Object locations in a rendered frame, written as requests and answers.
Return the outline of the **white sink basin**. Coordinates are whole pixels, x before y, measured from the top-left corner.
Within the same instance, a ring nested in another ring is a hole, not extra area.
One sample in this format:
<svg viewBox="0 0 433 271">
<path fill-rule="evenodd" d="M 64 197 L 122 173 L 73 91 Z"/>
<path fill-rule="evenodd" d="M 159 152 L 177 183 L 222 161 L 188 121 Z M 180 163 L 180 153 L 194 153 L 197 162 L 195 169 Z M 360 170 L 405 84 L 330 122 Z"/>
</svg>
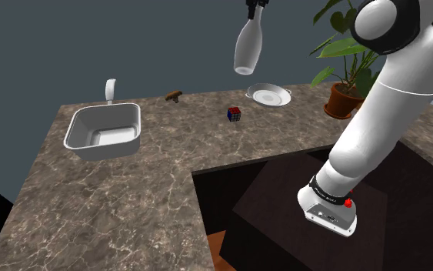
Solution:
<svg viewBox="0 0 433 271">
<path fill-rule="evenodd" d="M 72 116 L 63 145 L 85 161 L 131 156 L 140 148 L 141 131 L 135 103 L 87 106 Z"/>
</svg>

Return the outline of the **white two-handled dish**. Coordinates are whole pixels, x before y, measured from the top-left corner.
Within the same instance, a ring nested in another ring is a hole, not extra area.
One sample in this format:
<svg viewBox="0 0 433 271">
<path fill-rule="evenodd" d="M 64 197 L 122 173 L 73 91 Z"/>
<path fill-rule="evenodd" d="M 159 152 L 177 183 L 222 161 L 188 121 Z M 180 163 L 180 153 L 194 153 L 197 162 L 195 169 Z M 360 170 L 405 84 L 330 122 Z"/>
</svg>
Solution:
<svg viewBox="0 0 433 271">
<path fill-rule="evenodd" d="M 257 83 L 247 89 L 245 96 L 261 106 L 282 107 L 291 101 L 291 90 L 270 83 Z"/>
</svg>

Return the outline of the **potted green plant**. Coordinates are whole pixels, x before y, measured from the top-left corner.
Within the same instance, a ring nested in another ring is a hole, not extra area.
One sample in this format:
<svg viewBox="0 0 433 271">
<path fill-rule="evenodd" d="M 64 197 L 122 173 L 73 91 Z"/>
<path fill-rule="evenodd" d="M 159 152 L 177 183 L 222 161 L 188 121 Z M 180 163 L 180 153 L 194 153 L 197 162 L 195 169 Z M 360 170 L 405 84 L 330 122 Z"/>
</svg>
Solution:
<svg viewBox="0 0 433 271">
<path fill-rule="evenodd" d="M 346 1 L 348 8 L 345 12 L 334 12 L 330 23 L 336 33 L 315 48 L 310 55 L 319 52 L 319 59 L 342 58 L 344 75 L 336 75 L 335 68 L 330 66 L 322 69 L 312 80 L 311 87 L 321 83 L 330 75 L 339 79 L 331 87 L 328 102 L 323 105 L 324 111 L 335 119 L 349 119 L 354 109 L 359 109 L 365 101 L 379 72 L 373 74 L 370 66 L 379 57 L 374 51 L 360 45 L 353 38 L 334 40 L 340 34 L 349 30 L 350 23 L 355 19 L 357 9 L 351 0 L 325 0 L 325 6 L 314 16 L 313 25 L 333 6 Z"/>
</svg>

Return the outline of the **white bottle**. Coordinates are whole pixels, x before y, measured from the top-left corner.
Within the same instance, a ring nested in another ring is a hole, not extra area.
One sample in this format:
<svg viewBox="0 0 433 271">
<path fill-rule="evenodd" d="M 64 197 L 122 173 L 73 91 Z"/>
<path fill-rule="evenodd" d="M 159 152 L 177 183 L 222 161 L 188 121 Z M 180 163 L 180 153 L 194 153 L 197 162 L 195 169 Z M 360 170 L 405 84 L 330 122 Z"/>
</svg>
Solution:
<svg viewBox="0 0 433 271">
<path fill-rule="evenodd" d="M 240 75 L 251 75 L 255 70 L 262 48 L 261 14 L 263 7 L 257 5 L 253 19 L 241 30 L 236 45 L 234 70 Z"/>
</svg>

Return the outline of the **dark robot stand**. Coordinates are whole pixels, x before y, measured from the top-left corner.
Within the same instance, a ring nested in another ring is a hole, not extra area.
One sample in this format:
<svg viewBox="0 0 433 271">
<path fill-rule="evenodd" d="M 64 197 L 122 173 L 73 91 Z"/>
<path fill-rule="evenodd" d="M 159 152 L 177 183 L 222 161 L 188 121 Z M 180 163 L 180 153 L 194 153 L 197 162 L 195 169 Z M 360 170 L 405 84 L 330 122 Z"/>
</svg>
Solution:
<svg viewBox="0 0 433 271">
<path fill-rule="evenodd" d="M 233 208 L 221 246 L 236 271 L 383 271 L 386 194 L 359 183 L 356 230 L 340 236 L 308 221 L 298 204 L 321 165 L 307 154 L 265 164 Z"/>
</svg>

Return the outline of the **white faucet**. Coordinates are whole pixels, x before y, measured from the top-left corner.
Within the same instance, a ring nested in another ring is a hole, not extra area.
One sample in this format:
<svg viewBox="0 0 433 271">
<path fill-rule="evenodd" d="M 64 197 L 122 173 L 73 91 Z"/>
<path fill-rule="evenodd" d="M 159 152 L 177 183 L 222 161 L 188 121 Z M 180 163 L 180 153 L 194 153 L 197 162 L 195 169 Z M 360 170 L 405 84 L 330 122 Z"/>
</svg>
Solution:
<svg viewBox="0 0 433 271">
<path fill-rule="evenodd" d="M 105 83 L 105 99 L 108 105 L 111 105 L 115 95 L 116 79 L 108 79 Z"/>
</svg>

